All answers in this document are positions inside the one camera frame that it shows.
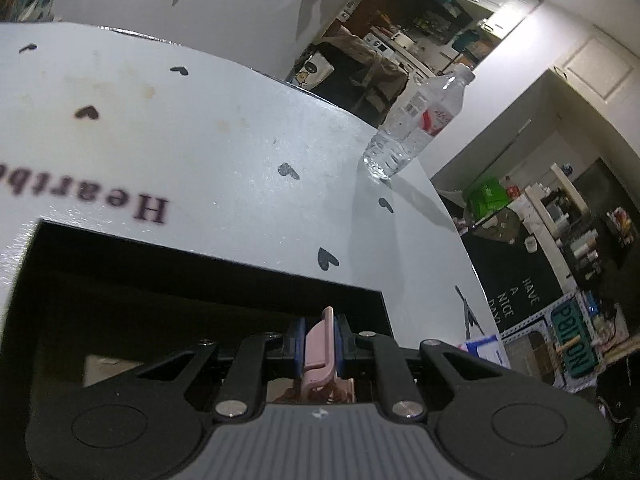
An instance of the bottle cap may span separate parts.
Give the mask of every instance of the bottle cap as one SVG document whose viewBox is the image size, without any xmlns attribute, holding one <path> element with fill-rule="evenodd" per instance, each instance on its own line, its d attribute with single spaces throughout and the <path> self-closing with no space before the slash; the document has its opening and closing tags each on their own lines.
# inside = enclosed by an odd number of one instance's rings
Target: bottle cap
<svg viewBox="0 0 640 480">
<path fill-rule="evenodd" d="M 463 65 L 462 63 L 457 63 L 453 67 L 453 73 L 456 77 L 459 77 L 465 84 L 471 83 L 476 78 L 476 74 L 471 72 L 471 69 L 467 65 Z"/>
</svg>

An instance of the grey ribbed panel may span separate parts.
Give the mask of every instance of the grey ribbed panel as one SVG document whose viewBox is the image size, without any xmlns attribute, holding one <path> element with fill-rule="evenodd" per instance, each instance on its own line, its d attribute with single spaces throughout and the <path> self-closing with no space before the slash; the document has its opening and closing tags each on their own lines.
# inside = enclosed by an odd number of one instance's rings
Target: grey ribbed panel
<svg viewBox="0 0 640 480">
<path fill-rule="evenodd" d="M 372 404 L 269 404 L 257 420 L 219 428 L 174 480 L 465 480 L 418 426 Z"/>
</svg>

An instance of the green license plate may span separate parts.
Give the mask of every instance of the green license plate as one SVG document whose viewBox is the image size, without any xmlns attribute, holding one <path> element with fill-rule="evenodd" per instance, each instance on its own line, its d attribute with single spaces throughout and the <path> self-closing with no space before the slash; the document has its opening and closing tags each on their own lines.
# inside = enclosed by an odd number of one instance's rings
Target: green license plate
<svg viewBox="0 0 640 480">
<path fill-rule="evenodd" d="M 569 375 L 578 379 L 591 373 L 598 360 L 591 349 L 591 337 L 584 325 L 577 300 L 572 298 L 557 306 L 551 313 L 551 322 L 561 345 L 577 335 L 580 336 L 579 342 L 562 351 L 562 360 Z"/>
</svg>

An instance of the printed heart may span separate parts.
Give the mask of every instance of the printed heart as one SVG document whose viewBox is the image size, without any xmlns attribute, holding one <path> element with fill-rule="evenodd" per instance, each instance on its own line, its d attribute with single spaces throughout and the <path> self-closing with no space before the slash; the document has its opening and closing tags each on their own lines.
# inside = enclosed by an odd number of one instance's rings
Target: printed heart
<svg viewBox="0 0 640 480">
<path fill-rule="evenodd" d="M 76 112 L 76 119 L 84 119 L 85 117 L 89 117 L 92 120 L 96 120 L 100 117 L 98 110 L 96 110 L 93 106 L 85 106 L 84 108 L 79 108 Z"/>
<path fill-rule="evenodd" d="M 296 180 L 300 180 L 300 176 L 299 174 L 296 173 L 296 170 L 294 170 L 288 162 L 285 162 L 284 164 L 279 165 L 278 167 L 278 173 L 281 174 L 282 176 L 287 176 L 290 175 L 293 178 L 295 178 Z"/>
<path fill-rule="evenodd" d="M 189 71 L 183 66 L 174 66 L 169 70 L 171 70 L 171 72 L 180 72 L 182 75 L 189 75 Z"/>
<path fill-rule="evenodd" d="M 30 43 L 28 45 L 25 45 L 24 47 L 22 47 L 19 51 L 18 54 L 22 54 L 25 50 L 36 50 L 37 49 L 37 45 L 35 43 Z"/>
<path fill-rule="evenodd" d="M 380 207 L 386 207 L 387 209 L 389 209 L 390 213 L 394 211 L 394 209 L 391 207 L 391 204 L 386 200 L 386 198 L 381 198 L 380 200 L 378 200 L 378 203 L 380 204 Z"/>
<path fill-rule="evenodd" d="M 318 249 L 318 265 L 322 270 L 329 270 L 329 264 L 340 265 L 338 258 L 333 256 L 329 251 L 324 250 L 322 247 Z"/>
</svg>

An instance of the cabinet handle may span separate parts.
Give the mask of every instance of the cabinet handle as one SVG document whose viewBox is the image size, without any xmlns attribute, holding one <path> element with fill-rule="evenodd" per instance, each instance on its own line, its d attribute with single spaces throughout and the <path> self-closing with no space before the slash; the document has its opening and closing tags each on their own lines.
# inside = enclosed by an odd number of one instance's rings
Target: cabinet handle
<svg viewBox="0 0 640 480">
<path fill-rule="evenodd" d="M 561 68 L 558 68 L 557 66 L 554 65 L 554 70 L 556 71 L 556 73 L 559 76 L 564 77 L 565 81 L 569 81 L 569 78 L 566 76 L 566 72 L 564 70 L 562 70 Z"/>
</svg>

